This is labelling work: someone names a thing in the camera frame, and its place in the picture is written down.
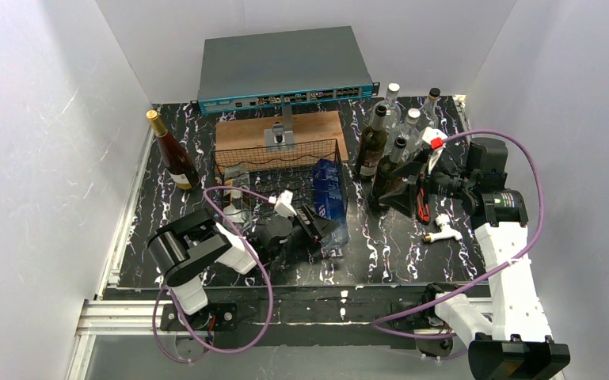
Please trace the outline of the clear bottle with white cap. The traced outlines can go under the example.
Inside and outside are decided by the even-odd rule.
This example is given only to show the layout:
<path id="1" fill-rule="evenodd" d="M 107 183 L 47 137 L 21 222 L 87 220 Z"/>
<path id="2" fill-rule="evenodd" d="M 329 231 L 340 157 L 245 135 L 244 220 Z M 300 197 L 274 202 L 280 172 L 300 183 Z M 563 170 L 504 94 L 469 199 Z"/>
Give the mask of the clear bottle with white cap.
<path id="1" fill-rule="evenodd" d="M 372 112 L 375 112 L 375 109 L 379 106 L 384 106 L 386 108 L 384 127 L 388 131 L 393 131 L 399 125 L 402 117 L 402 110 L 398 104 L 399 91 L 400 85 L 398 83 L 389 83 L 386 90 L 386 96 L 383 100 L 377 102 L 372 109 Z"/>

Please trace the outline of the clear bottle with cork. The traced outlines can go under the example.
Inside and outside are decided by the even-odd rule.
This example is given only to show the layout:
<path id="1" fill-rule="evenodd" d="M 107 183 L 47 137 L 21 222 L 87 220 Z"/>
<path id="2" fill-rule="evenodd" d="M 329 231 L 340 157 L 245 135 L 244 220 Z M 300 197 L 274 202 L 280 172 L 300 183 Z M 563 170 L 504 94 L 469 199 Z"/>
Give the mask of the clear bottle with cork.
<path id="1" fill-rule="evenodd" d="M 438 129 L 440 126 L 439 116 L 436 111 L 438 100 L 440 99 L 440 89 L 432 87 L 428 96 L 425 98 L 423 105 L 420 108 L 421 117 L 419 121 L 420 129 L 432 127 Z"/>

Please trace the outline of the clear embossed bottle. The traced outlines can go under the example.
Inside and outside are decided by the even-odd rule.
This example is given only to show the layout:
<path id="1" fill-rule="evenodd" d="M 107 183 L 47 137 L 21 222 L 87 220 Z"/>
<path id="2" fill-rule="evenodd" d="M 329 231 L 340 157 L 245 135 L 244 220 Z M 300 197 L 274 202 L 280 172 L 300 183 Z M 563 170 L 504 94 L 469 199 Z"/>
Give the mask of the clear embossed bottle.
<path id="1" fill-rule="evenodd" d="M 223 184 L 248 190 L 251 184 L 249 171 L 241 164 L 228 167 L 224 172 Z M 223 191 L 223 200 L 226 202 L 223 212 L 228 219 L 240 229 L 246 228 L 251 219 L 249 195 L 235 189 L 226 189 Z"/>

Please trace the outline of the dark bottle with black cap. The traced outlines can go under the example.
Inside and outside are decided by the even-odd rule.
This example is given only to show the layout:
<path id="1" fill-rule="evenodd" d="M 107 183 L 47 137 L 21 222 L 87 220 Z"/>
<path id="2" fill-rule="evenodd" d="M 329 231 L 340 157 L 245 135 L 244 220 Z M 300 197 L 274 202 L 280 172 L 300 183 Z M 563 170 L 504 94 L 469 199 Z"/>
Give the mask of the dark bottle with black cap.
<path id="1" fill-rule="evenodd" d="M 380 203 L 379 198 L 394 190 L 401 180 L 394 176 L 393 171 L 402 163 L 402 155 L 407 146 L 407 140 L 398 136 L 390 152 L 379 160 L 369 198 L 369 206 L 373 211 L 385 211 L 387 206 Z"/>

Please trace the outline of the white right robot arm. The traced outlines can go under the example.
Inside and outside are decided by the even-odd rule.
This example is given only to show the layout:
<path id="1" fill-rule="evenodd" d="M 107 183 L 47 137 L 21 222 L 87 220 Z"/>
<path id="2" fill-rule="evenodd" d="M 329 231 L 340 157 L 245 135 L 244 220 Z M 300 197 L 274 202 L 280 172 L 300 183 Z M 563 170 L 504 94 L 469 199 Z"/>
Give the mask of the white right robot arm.
<path id="1" fill-rule="evenodd" d="M 431 283 L 416 306 L 394 319 L 442 321 L 466 345 L 476 379 L 553 379 L 571 356 L 566 344 L 554 340 L 536 294 L 527 258 L 535 242 L 527 208 L 522 195 L 505 185 L 508 149 L 499 139 L 472 139 L 464 169 L 452 175 L 436 167 L 443 148 L 442 138 L 423 138 L 396 172 L 405 185 L 384 202 L 421 223 L 430 219 L 430 195 L 462 202 L 484 257 L 482 280 L 489 285 L 492 312 L 485 316 L 472 305 L 467 286 Z"/>

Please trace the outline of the clear bottle with dark label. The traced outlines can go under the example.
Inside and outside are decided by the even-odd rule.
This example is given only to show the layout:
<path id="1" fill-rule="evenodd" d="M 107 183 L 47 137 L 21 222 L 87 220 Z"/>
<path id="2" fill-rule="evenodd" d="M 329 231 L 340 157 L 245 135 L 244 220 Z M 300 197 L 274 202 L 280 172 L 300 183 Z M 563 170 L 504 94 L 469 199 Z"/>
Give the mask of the clear bottle with dark label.
<path id="1" fill-rule="evenodd" d="M 416 150 L 417 138 L 420 134 L 418 129 L 420 118 L 421 111 L 418 108 L 411 108 L 405 116 L 405 121 L 398 126 L 398 137 L 406 141 L 402 154 L 404 162 L 407 162 L 411 154 Z"/>

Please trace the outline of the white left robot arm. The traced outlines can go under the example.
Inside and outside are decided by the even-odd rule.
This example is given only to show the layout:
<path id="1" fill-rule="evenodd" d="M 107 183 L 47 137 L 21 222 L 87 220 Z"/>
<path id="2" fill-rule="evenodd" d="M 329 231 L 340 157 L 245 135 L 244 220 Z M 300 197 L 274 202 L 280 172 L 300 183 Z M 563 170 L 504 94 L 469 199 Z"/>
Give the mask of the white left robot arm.
<path id="1" fill-rule="evenodd" d="M 340 226 L 305 205 L 298 207 L 293 216 L 272 217 L 249 234 L 247 242 L 262 264 L 272 264 L 321 248 L 323 240 Z M 257 266 L 241 238 L 216 222 L 206 209 L 158 229 L 147 248 L 163 275 L 163 284 L 187 315 L 208 304 L 200 274 L 209 266 L 220 263 L 242 275 Z"/>

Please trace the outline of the amber wine bottle gold cap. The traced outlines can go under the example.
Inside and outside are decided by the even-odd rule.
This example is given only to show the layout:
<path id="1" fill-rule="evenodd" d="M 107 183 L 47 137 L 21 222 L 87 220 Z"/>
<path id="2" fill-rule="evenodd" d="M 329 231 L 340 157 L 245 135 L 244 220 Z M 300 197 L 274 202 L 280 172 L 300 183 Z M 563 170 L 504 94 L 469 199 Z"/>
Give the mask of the amber wine bottle gold cap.
<path id="1" fill-rule="evenodd" d="M 157 110 L 149 110 L 146 118 L 154 131 L 162 161 L 173 182 L 183 190 L 197 188 L 200 177 L 188 151 L 173 137 Z"/>

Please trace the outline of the dark green wine bottle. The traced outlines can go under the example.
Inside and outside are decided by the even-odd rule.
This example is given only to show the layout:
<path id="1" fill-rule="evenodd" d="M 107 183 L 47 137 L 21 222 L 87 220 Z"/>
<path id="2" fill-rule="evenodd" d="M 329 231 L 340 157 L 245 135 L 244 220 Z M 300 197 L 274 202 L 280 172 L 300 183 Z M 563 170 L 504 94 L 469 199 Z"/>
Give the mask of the dark green wine bottle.
<path id="1" fill-rule="evenodd" d="M 355 164 L 355 173 L 362 181 L 368 181 L 375 175 L 379 160 L 383 156 L 388 137 L 384 127 L 386 112 L 386 106 L 379 105 L 374 111 L 372 121 L 362 131 Z"/>

